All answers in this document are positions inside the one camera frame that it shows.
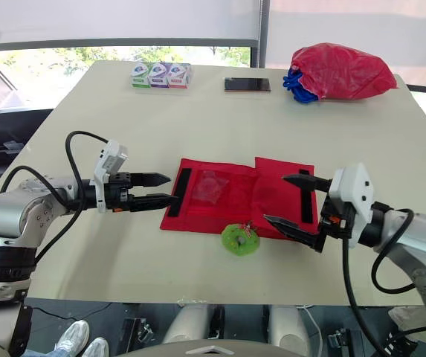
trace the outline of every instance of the robotic arm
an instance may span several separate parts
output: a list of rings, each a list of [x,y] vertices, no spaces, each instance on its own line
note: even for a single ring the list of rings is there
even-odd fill
[[[378,259],[372,267],[372,279],[382,292],[396,294],[416,287],[426,307],[426,215],[411,210],[393,210],[373,202],[373,186],[363,164],[335,172],[332,180],[314,176],[292,175],[283,179],[302,190],[326,192],[320,212],[318,234],[301,231],[286,219],[265,218],[281,233],[321,252],[326,236],[347,239],[373,248]],[[389,257],[412,280],[400,289],[385,289],[376,280],[379,263]]]
[[[74,178],[45,177],[58,197],[37,178],[0,194],[0,356],[20,356],[26,348],[32,310],[23,301],[39,260],[37,248],[57,217],[73,213],[80,205],[83,210],[118,213],[161,209],[175,201],[167,194],[129,193],[134,186],[156,187],[170,179],[159,173],[119,173],[126,158],[125,147],[116,141],[107,143],[94,179],[82,180],[83,202]]]

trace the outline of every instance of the blue drawstring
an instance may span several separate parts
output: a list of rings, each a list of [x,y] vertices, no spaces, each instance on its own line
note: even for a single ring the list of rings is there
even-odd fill
[[[294,93],[294,99],[297,102],[310,103],[314,100],[318,100],[318,97],[315,94],[307,91],[299,83],[299,78],[302,76],[303,73],[300,70],[292,71],[292,68],[290,68],[288,70],[287,77],[284,77],[284,87],[286,87],[288,91]]]

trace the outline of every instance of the purple box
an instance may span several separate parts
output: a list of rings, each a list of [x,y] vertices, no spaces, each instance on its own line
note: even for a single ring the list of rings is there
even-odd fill
[[[152,66],[148,75],[148,81],[152,87],[168,88],[167,75],[170,71],[171,63],[157,62]]]

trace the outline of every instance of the jeans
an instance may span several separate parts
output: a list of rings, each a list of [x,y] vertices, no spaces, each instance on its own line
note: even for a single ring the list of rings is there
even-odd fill
[[[36,351],[25,350],[22,354],[22,357],[71,357],[71,353],[64,350],[63,348],[58,348],[54,351],[50,351],[49,353],[39,353]]]

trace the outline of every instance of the black cable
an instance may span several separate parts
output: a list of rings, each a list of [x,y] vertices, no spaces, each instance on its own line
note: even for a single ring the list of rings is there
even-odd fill
[[[92,316],[93,314],[97,314],[98,312],[101,312],[101,311],[103,311],[103,310],[105,310],[105,309],[107,309],[109,306],[111,306],[112,305],[112,303],[107,303],[102,309],[98,309],[98,310],[95,310],[95,311],[93,311],[93,312],[90,312],[90,313],[88,313],[86,316],[83,316],[83,317],[81,317],[79,320],[85,320],[86,318],[88,318],[89,316]]]
[[[388,338],[387,344],[390,344],[390,343],[392,343],[392,342],[394,342],[396,340],[399,340],[400,338],[403,338],[406,335],[411,335],[413,333],[424,332],[424,331],[426,331],[426,326],[424,326],[424,327],[418,327],[416,329],[406,329],[405,331],[398,332],[395,335],[393,335],[390,338]]]
[[[355,316],[356,321],[360,325],[361,331],[363,331],[363,334],[368,338],[368,341],[371,343],[371,345],[376,349],[376,351],[382,357],[388,357],[389,354],[386,353],[383,347],[381,347],[379,342],[371,334],[370,330],[368,329],[368,326],[366,325],[363,317],[361,316],[360,310],[358,309],[355,295],[353,294],[352,282],[350,281],[350,277],[349,277],[349,261],[348,261],[349,241],[347,238],[344,238],[342,240],[343,240],[343,246],[342,246],[343,247],[342,249],[343,279],[345,281],[346,294],[348,295],[348,300],[352,308],[353,315]]]
[[[46,310],[41,309],[40,307],[33,307],[32,309],[33,310],[39,310],[40,312],[43,312],[46,315],[54,316],[55,318],[60,318],[62,320],[74,320],[74,321],[78,321],[76,318],[72,318],[72,317],[65,318],[64,316],[59,316],[59,315],[53,314],[52,312],[47,312]]]
[[[62,320],[74,320],[74,321],[79,321],[79,320],[85,320],[86,318],[88,318],[89,316],[92,316],[93,314],[97,314],[98,312],[101,312],[101,311],[103,311],[103,310],[105,310],[105,309],[107,309],[109,306],[111,306],[112,305],[112,303],[107,303],[104,307],[102,307],[101,309],[98,309],[98,310],[95,310],[95,311],[93,311],[93,312],[90,312],[90,313],[88,313],[86,316],[83,316],[83,317],[81,317],[81,318],[75,318],[75,317],[65,317],[65,316],[60,316],[60,315],[56,315],[56,314],[53,314],[52,312],[47,312],[46,310],[44,310],[44,309],[41,309],[40,307],[33,307],[32,309],[33,310],[39,310],[40,312],[43,312],[43,313],[45,313],[46,315],[50,315],[50,316],[53,316],[53,317],[55,317],[55,318],[60,318],[60,319],[62,319]]]
[[[64,235],[65,232],[69,230],[70,227],[77,221],[77,218],[79,218],[80,214],[83,211],[83,208],[85,206],[85,188],[82,184],[82,179],[80,178],[79,170],[77,169],[76,162],[74,160],[74,157],[72,156],[72,150],[71,150],[71,140],[75,135],[86,135],[90,136],[91,138],[96,138],[100,141],[103,141],[104,143],[108,143],[106,139],[92,134],[90,132],[83,132],[83,131],[75,131],[67,135],[67,138],[65,139],[65,153],[67,155],[67,158],[69,160],[69,164],[71,165],[72,173],[74,174],[74,177],[76,179],[77,187],[80,193],[80,199],[79,199],[79,205],[77,206],[76,211],[74,212],[74,215],[69,220],[67,225],[64,226],[64,228],[53,238],[51,241],[39,252],[39,254],[36,256],[36,264],[44,257],[44,255],[48,252],[48,250],[56,244],[56,242]]]
[[[36,255],[36,259],[34,260],[36,264],[39,263],[39,261],[42,259],[42,257],[44,257],[48,250],[51,249],[51,247],[56,244],[56,242],[65,234],[65,232],[67,232],[69,228],[72,227],[72,225],[77,221],[77,218],[79,218],[80,214],[82,213],[82,207],[83,205],[79,204],[79,207],[76,209],[74,215],[69,220],[69,222],[67,222],[67,225],[65,225],[64,228],[61,229],[61,231],[56,234],[56,236],[51,239],[51,241],[46,244],[45,247]]]
[[[10,185],[11,180],[13,180],[13,177],[15,176],[15,174],[17,174],[21,170],[28,171],[33,176],[35,176],[38,180],[40,180],[42,182],[43,185],[45,185],[47,187],[47,189],[52,193],[52,195],[54,196],[54,198],[61,205],[63,205],[64,207],[66,206],[65,200],[58,194],[58,192],[56,191],[56,189],[52,186],[52,184],[49,183],[48,180],[46,180],[45,177],[43,177],[40,173],[38,173],[37,171],[35,171],[35,169],[33,169],[32,167],[24,166],[24,165],[15,167],[14,169],[11,170],[11,172],[8,174],[8,176],[4,180],[3,185],[1,186],[0,193],[6,192],[7,187]]]
[[[393,234],[391,239],[386,243],[386,245],[383,247],[381,252],[379,253],[378,257],[376,258],[375,262],[373,263],[373,267],[371,268],[371,280],[373,281],[373,285],[380,291],[385,292],[387,294],[401,294],[402,292],[408,292],[411,289],[414,289],[414,284],[409,284],[406,286],[403,286],[401,288],[397,289],[387,289],[381,286],[378,283],[378,280],[376,279],[376,274],[378,272],[379,265],[383,261],[383,259],[388,255],[388,253],[391,251],[393,246],[396,242],[398,242],[399,238],[403,235],[403,233],[407,230],[407,228],[410,226],[411,222],[414,219],[414,212],[410,209],[404,208],[402,210],[399,210],[401,212],[407,213],[407,217],[404,220],[403,224],[399,229]]]

